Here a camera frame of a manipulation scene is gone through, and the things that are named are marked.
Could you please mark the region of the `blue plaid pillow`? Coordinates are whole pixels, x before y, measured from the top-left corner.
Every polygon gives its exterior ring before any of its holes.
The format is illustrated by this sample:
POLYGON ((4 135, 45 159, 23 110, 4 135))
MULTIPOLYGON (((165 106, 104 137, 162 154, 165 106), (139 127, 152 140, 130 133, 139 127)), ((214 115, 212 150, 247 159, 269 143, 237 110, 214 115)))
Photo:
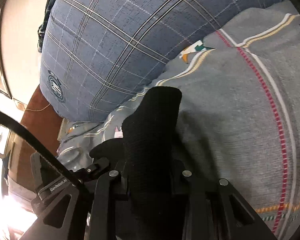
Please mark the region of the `blue plaid pillow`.
POLYGON ((40 90, 61 117, 102 122, 182 49, 283 0, 50 0, 40 90))

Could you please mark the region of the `brown wooden headboard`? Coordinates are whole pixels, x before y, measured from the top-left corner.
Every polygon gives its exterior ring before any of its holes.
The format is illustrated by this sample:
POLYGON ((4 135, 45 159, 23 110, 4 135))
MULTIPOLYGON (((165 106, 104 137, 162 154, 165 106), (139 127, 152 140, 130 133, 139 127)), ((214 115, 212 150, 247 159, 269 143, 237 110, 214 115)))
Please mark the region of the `brown wooden headboard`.
MULTIPOLYGON (((43 96, 39 87, 34 91, 20 122, 54 156, 60 142, 57 140, 62 118, 55 112, 43 96)), ((34 191, 30 156, 34 149, 19 136, 14 137, 14 146, 10 156, 8 175, 16 183, 34 191)))

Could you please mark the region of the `grey patterned bed sheet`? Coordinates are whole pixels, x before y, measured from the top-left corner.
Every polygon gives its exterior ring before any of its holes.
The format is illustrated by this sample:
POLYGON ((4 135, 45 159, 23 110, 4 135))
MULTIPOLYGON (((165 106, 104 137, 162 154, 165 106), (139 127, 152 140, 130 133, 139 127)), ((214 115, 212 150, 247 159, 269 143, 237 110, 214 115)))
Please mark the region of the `grey patterned bed sheet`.
POLYGON ((276 239, 300 225, 300 15, 286 0, 249 8, 206 36, 202 49, 170 61, 164 72, 101 125, 79 124, 58 160, 77 171, 90 151, 123 136, 122 123, 154 87, 182 93, 176 133, 207 181, 228 179, 276 239))

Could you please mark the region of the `black pants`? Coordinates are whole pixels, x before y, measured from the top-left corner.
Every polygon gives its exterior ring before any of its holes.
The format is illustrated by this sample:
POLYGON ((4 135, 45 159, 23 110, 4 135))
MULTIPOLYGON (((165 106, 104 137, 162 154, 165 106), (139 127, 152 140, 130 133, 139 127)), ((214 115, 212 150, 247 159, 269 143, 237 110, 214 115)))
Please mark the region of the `black pants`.
POLYGON ((96 146, 120 179, 110 184, 111 239, 212 239, 207 181, 176 133, 182 93, 151 88, 122 123, 123 136, 96 146))

